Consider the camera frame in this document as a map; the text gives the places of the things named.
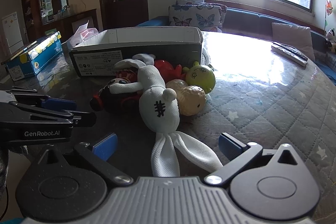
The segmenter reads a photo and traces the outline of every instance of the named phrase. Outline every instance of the open cardboard box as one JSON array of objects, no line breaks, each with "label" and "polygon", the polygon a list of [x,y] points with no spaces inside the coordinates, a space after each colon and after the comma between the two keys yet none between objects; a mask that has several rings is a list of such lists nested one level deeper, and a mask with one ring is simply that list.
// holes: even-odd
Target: open cardboard box
[{"label": "open cardboard box", "polygon": [[174,67],[201,62],[202,33],[195,27],[131,27],[100,32],[75,46],[70,58],[78,76],[115,75],[114,64],[138,53],[154,54]]}]

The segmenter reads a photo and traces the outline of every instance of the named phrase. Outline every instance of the blue sofa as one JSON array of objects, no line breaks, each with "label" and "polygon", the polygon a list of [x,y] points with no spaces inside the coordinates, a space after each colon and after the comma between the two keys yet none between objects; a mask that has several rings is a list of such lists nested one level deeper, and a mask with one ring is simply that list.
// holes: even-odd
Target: blue sofa
[{"label": "blue sofa", "polygon": [[[272,40],[272,22],[296,25],[292,22],[275,17],[235,8],[228,8],[222,30],[223,32],[233,34]],[[168,16],[158,16],[137,25],[137,27],[168,25]],[[326,54],[327,49],[325,47],[325,37],[323,35],[311,31],[311,40],[316,58],[315,64],[334,84],[336,84],[336,55],[332,55],[330,52]]]},{"label": "blue sofa", "polygon": [[[292,22],[281,20],[275,17],[254,12],[248,12],[245,10],[239,10],[235,8],[228,8],[224,19],[223,32],[226,32],[226,30],[234,30],[235,32],[232,33],[235,34],[246,35],[246,33],[248,33],[250,36],[257,38],[260,38],[260,36],[272,37],[272,22],[295,25]],[[158,16],[137,25],[137,27],[168,25],[168,16]],[[313,49],[315,51],[325,54],[325,37],[317,32],[311,31],[311,40],[313,44]]]}]

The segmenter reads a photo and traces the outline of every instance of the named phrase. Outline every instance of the blue gripper pad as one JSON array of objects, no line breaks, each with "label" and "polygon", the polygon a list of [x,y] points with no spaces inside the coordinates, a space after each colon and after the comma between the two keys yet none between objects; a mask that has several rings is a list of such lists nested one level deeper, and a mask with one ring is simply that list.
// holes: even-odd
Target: blue gripper pad
[{"label": "blue gripper pad", "polygon": [[93,145],[92,153],[106,161],[115,152],[117,145],[118,137],[113,133],[99,141],[97,144]]},{"label": "blue gripper pad", "polygon": [[247,149],[244,143],[230,136],[228,133],[222,133],[219,136],[218,147],[229,160],[238,157]]},{"label": "blue gripper pad", "polygon": [[41,107],[55,111],[62,111],[63,109],[76,110],[77,104],[75,101],[48,98],[47,100],[41,103]]}]

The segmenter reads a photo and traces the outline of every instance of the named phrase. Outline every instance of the butterfly pillow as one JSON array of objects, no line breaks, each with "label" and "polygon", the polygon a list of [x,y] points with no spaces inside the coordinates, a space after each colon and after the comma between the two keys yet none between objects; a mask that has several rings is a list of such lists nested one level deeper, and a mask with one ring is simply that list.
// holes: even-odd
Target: butterfly pillow
[{"label": "butterfly pillow", "polygon": [[198,1],[194,1],[194,0],[176,0],[176,5],[216,5],[221,7],[221,15],[222,15],[222,25],[224,24],[224,19],[225,19],[225,15],[226,15],[226,11],[227,11],[227,6],[225,6],[224,4],[220,4],[220,3],[208,3],[208,2],[198,2]]},{"label": "butterfly pillow", "polygon": [[216,5],[172,5],[169,7],[169,25],[198,27],[204,31],[214,30],[215,27],[221,26],[221,7]]}]

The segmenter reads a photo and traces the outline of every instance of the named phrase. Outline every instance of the tan squishy toy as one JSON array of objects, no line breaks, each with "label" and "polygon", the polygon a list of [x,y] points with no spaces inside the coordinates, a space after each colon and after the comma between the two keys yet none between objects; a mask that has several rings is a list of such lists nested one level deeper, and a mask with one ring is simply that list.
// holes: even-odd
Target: tan squishy toy
[{"label": "tan squishy toy", "polygon": [[166,84],[166,88],[175,90],[178,109],[182,115],[195,115],[205,106],[205,92],[199,86],[188,85],[183,80],[174,79]]}]

